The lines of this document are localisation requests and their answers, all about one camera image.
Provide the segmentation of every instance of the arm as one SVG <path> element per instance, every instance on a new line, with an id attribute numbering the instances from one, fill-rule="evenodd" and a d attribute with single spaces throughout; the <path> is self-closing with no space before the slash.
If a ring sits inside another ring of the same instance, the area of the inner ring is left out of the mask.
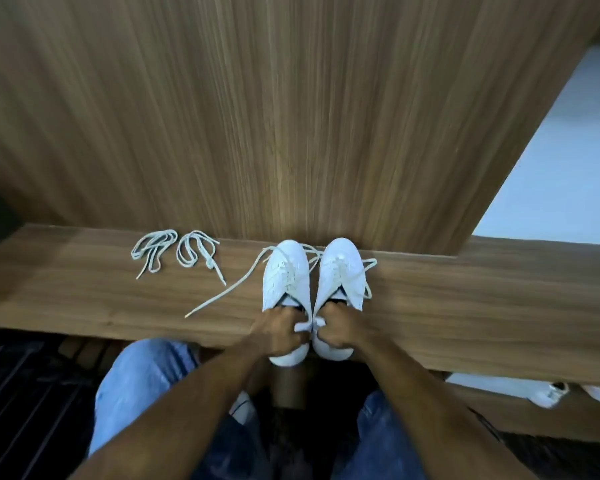
<path id="1" fill-rule="evenodd" d="M 430 480 L 533 480 L 467 407 L 393 341 L 343 303 L 320 312 L 320 338 L 360 352 L 408 432 Z"/>
<path id="2" fill-rule="evenodd" d="M 81 479 L 188 479 L 255 363 L 309 340 L 294 333 L 306 317 L 295 308 L 266 310 L 250 334 L 173 386 L 71 476 Z"/>

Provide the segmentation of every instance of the person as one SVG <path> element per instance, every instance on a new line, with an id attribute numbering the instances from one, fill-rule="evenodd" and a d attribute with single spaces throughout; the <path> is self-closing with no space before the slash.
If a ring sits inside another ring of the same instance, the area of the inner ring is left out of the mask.
<path id="1" fill-rule="evenodd" d="M 536 478 L 362 312 L 328 301 L 320 314 L 320 339 L 357 351 L 381 389 L 360 411 L 360 442 L 334 478 Z M 309 341 L 308 332 L 294 331 L 305 319 L 292 306 L 268 309 L 245 338 L 200 367 L 183 343 L 129 345 L 98 390 L 90 456 L 72 479 L 270 477 L 257 437 L 227 411 L 260 358 L 288 354 Z"/>

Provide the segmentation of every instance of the jeans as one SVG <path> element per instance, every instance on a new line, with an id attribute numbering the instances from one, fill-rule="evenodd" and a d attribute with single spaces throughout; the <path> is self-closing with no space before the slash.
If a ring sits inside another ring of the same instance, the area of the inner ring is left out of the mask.
<path id="1" fill-rule="evenodd" d="M 125 348 L 98 388 L 89 455 L 126 428 L 162 394 L 198 366 L 186 344 L 161 339 Z M 336 480 L 425 478 L 416 451 L 384 395 L 368 396 L 358 415 L 360 443 Z M 199 480 L 270 478 L 255 419 L 244 426 L 227 415 L 196 469 Z"/>

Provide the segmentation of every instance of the wood grain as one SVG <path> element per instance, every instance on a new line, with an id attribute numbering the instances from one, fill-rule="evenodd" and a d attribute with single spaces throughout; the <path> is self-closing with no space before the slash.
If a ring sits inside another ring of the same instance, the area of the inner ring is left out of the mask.
<path id="1" fill-rule="evenodd" d="M 25 225 L 0 244 L 0 327 L 226 347 L 262 309 L 264 265 L 223 290 L 214 271 L 175 250 L 136 281 L 141 234 Z M 222 240 L 228 283 L 269 243 Z M 458 258 L 364 252 L 378 265 L 365 314 L 429 369 L 600 385 L 600 246 L 474 237 Z M 317 273 L 313 276 L 313 294 Z"/>
<path id="2" fill-rule="evenodd" d="M 26 221 L 454 254 L 600 0 L 0 0 Z"/>
<path id="3" fill-rule="evenodd" d="M 571 391 L 553 409 L 503 394 L 449 385 L 453 393 L 506 433 L 600 443 L 600 403 L 582 389 Z"/>

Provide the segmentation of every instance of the wooden wall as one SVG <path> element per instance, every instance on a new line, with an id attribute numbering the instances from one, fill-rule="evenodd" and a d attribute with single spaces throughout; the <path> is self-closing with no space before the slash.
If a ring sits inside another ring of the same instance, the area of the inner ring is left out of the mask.
<path id="1" fill-rule="evenodd" d="M 0 0 L 0 193 L 35 222 L 453 254 L 600 0 Z"/>

